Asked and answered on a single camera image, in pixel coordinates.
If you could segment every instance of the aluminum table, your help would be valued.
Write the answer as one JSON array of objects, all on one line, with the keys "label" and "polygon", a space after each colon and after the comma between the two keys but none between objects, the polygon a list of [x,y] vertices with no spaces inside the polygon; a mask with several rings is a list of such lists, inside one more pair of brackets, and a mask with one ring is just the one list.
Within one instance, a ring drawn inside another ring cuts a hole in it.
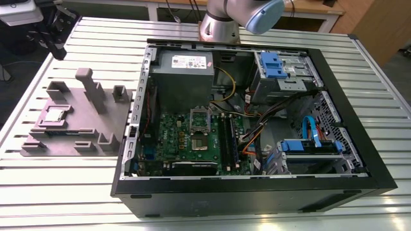
[{"label": "aluminum table", "polygon": [[51,81],[94,69],[104,88],[136,90],[147,38],[198,40],[198,25],[83,18],[67,41],[64,61],[48,55],[0,132],[0,228],[48,230],[410,230],[411,109],[362,44],[347,35],[240,30],[243,43],[323,51],[342,88],[395,178],[398,189],[325,213],[136,218],[110,196],[116,157],[23,157],[20,146],[46,105]]}]

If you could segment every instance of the wooden cabinet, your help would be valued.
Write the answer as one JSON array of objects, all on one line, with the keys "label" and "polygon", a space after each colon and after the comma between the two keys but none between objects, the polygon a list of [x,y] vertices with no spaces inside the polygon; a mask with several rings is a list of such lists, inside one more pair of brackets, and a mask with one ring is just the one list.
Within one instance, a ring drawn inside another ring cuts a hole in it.
[{"label": "wooden cabinet", "polygon": [[331,33],[355,34],[381,66],[411,39],[411,0],[339,0]]}]

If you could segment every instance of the power supply label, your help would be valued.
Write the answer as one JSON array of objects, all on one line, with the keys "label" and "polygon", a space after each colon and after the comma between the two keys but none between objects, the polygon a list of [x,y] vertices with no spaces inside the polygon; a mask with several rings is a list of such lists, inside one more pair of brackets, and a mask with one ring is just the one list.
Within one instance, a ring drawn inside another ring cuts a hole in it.
[{"label": "power supply label", "polygon": [[175,55],[172,57],[172,68],[207,69],[206,56]]}]

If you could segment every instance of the wooden desk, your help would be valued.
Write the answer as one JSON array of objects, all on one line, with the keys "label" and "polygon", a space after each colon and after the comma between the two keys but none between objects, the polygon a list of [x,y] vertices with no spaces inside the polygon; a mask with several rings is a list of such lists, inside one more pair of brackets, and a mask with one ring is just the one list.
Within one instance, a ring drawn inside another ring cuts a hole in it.
[{"label": "wooden desk", "polygon": [[[159,21],[158,19],[158,8],[167,8],[166,0],[66,0],[71,2],[82,3],[99,3],[112,5],[130,5],[130,6],[146,6],[148,9],[150,21]],[[206,11],[207,0],[196,0],[199,9]],[[190,0],[168,0],[170,6],[174,9],[188,9],[191,10]],[[329,33],[334,27],[334,24],[341,15],[345,14],[345,9],[337,2],[334,7],[323,5],[323,0],[294,0],[297,18],[313,18],[322,19],[325,22],[318,32]],[[288,3],[284,17],[290,17],[293,12],[293,4]]]},{"label": "wooden desk", "polygon": [[[146,0],[151,2],[166,3],[166,0]],[[175,4],[190,4],[188,0],[168,0],[170,3]],[[198,5],[207,6],[208,0],[196,0]],[[334,7],[327,7],[323,5],[323,0],[294,0],[295,12],[297,13],[322,13],[322,14],[338,14],[343,15],[346,13],[343,7],[335,2]],[[286,6],[286,11],[293,11],[293,4],[288,3]]]}]

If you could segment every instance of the yellow wire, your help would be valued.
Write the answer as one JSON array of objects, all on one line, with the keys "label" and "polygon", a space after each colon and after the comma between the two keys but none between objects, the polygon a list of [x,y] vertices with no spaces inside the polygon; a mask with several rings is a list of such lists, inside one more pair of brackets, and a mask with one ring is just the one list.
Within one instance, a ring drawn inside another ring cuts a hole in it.
[{"label": "yellow wire", "polygon": [[214,102],[214,103],[223,102],[223,101],[228,100],[231,98],[231,96],[236,93],[236,81],[234,80],[231,74],[227,71],[224,71],[220,67],[215,66],[215,68],[218,68],[220,71],[223,71],[226,73],[226,75],[230,77],[231,82],[232,82],[232,92],[231,92],[231,94],[224,99],[222,99],[222,100],[212,100],[211,102]]},{"label": "yellow wire", "polygon": [[258,136],[260,135],[262,131],[263,131],[263,129],[258,132],[258,134],[254,136],[254,138],[252,138],[251,141],[248,142],[247,146],[246,146],[244,149],[243,149],[243,153],[246,152],[246,150],[247,150],[248,146],[251,145],[252,141],[255,141],[255,139],[256,139]]}]

